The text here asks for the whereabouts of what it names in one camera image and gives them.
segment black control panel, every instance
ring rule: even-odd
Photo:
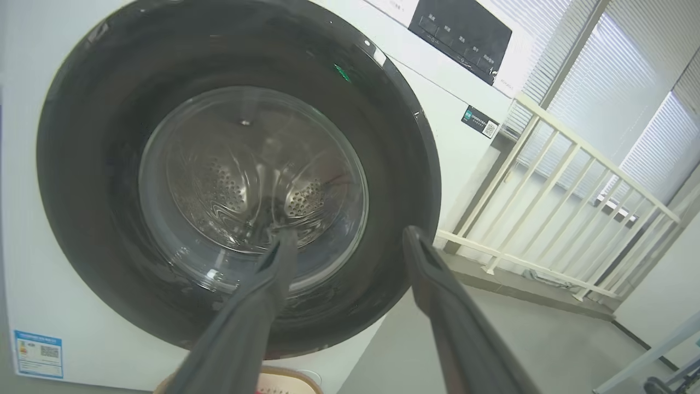
[[[420,0],[408,28],[489,85],[512,34],[476,0]]]

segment floor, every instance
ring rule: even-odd
[[[610,322],[484,290],[468,292],[542,394],[590,393],[645,351]],[[670,373],[656,361],[610,394],[639,393],[649,376]]]
[[[575,299],[573,295],[575,291],[579,290],[579,287],[576,287],[573,291],[552,287],[551,285],[499,268],[496,268],[494,274],[491,275],[484,271],[484,265],[481,263],[469,260],[463,256],[447,254],[441,250],[437,252],[440,253],[447,266],[453,271],[457,280],[470,287],[592,318],[607,321],[615,319],[613,311],[607,306],[588,298],[584,298],[583,301]]]
[[[644,352],[611,322],[467,287],[542,394],[588,394]],[[660,361],[610,394],[641,393]],[[407,294],[389,312],[340,394],[445,393],[429,320]]]

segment washing machine door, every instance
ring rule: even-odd
[[[410,87],[305,0],[143,0],[66,59],[38,130],[46,215],[111,308],[189,347],[298,234],[269,358],[360,332],[407,289],[401,231],[433,236],[440,172]]]

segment window blind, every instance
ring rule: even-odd
[[[506,15],[530,37],[532,70],[523,93],[540,102],[578,38],[597,0],[491,0],[494,14]],[[515,107],[506,125],[521,133],[530,114]]]
[[[669,202],[700,161],[700,60],[697,55],[620,165]]]
[[[659,108],[669,102],[666,96],[700,46],[697,20],[700,1],[613,0],[548,110],[613,163],[621,165],[629,157],[630,170],[633,163],[645,160],[640,155],[649,144],[637,142],[651,130],[650,122],[662,113]],[[671,113],[672,105],[663,114]],[[534,159],[550,131],[536,130],[519,158],[522,163]],[[635,146],[642,150],[632,159]],[[565,139],[555,141],[538,172],[549,175],[567,147]],[[587,160],[585,153],[575,158],[560,183],[569,187]],[[641,173],[629,174],[648,187]],[[591,171],[576,194],[585,195],[599,175]],[[671,187],[656,186],[657,197]]]

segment washing machine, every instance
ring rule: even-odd
[[[8,319],[43,379],[153,390],[291,227],[265,362],[336,393],[408,287],[401,230],[434,236],[522,80],[476,1],[7,7]]]

